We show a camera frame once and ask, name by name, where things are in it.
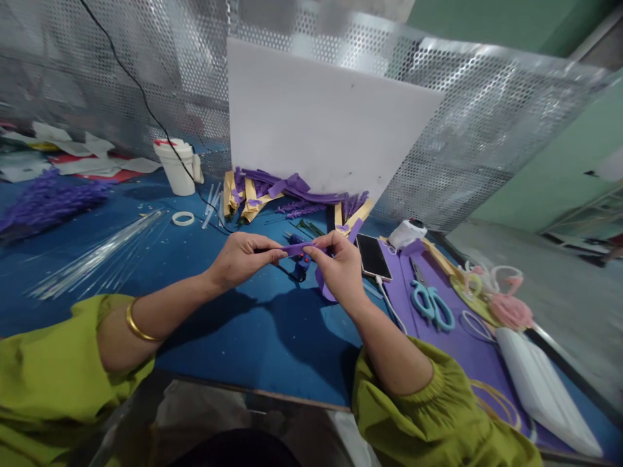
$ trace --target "blue scissors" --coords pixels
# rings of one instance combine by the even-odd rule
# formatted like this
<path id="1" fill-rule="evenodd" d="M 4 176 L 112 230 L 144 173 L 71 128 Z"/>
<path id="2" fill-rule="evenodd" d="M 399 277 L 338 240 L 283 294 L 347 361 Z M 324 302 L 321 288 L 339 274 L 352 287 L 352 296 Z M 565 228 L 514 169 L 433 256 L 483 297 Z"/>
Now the blue scissors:
<path id="1" fill-rule="evenodd" d="M 413 293 L 411 303 L 427 322 L 433 322 L 437 330 L 449 332 L 454 329 L 454 315 L 437 293 L 435 287 L 429 287 L 424 280 L 422 271 L 418 268 L 413 258 L 411 267 L 415 280 L 411 281 Z"/>

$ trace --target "smartphone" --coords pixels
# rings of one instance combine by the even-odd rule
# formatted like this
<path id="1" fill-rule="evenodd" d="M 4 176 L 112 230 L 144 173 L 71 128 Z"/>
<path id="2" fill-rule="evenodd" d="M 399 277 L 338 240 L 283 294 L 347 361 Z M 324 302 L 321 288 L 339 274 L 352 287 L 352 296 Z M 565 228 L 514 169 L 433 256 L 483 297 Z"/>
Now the smartphone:
<path id="1" fill-rule="evenodd" d="M 385 257 L 383 256 L 383 251 L 381 250 L 381 245 L 378 243 L 378 239 L 359 233 L 356 243 L 357 248 L 359 248 L 359 253 L 361 253 L 361 268 L 363 269 L 363 273 L 367 276 L 380 276 L 381 279 L 385 281 L 391 281 L 391 272 L 385 262 Z"/>

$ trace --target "hand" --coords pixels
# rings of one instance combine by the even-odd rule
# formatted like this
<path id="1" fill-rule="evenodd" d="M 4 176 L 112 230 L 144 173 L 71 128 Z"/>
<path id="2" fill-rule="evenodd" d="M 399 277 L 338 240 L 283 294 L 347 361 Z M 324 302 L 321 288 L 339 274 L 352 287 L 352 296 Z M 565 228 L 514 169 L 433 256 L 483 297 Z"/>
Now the hand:
<path id="1" fill-rule="evenodd" d="M 335 230 L 313 241 L 318 248 L 333 247 L 331 258 L 318 248 L 306 246 L 303 251 L 311 256 L 323 272 L 324 282 L 344 307 L 367 298 L 361 280 L 361 255 L 359 249 Z"/>
<path id="2" fill-rule="evenodd" d="M 260 248 L 273 248 L 264 253 L 254 253 Z M 267 264 L 279 264 L 287 253 L 277 248 L 281 245 L 255 233 L 232 233 L 212 266 L 203 274 L 223 292 L 246 282 Z"/>

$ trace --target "lime green shirt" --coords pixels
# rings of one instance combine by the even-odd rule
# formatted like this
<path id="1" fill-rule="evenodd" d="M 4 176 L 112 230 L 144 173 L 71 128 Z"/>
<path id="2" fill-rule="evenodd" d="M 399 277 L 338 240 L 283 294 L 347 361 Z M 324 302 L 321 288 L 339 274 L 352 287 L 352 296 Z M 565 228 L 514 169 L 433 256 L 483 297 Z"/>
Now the lime green shirt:
<path id="1" fill-rule="evenodd" d="M 74 305 L 65 322 L 0 341 L 1 465 L 65 465 L 151 372 L 153 359 L 111 376 L 99 358 L 100 321 L 131 300 L 95 296 Z M 384 392 L 365 350 L 357 361 L 352 410 L 384 467 L 541 465 L 528 439 L 477 406 L 453 359 L 412 341 L 431 359 L 435 375 L 411 396 Z"/>

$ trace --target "perforated metal sheet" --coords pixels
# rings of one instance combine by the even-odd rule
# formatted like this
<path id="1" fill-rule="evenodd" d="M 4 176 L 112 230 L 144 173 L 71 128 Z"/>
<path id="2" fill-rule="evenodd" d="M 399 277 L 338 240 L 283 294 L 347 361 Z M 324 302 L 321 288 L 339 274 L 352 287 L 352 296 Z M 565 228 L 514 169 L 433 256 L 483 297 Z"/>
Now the perforated metal sheet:
<path id="1" fill-rule="evenodd" d="M 230 165 L 226 38 L 443 90 L 376 212 L 451 231 L 607 85 L 608 72 L 296 0 L 86 0 L 169 133 Z M 77 0 L 0 0 L 0 115 L 154 157 L 162 131 Z"/>

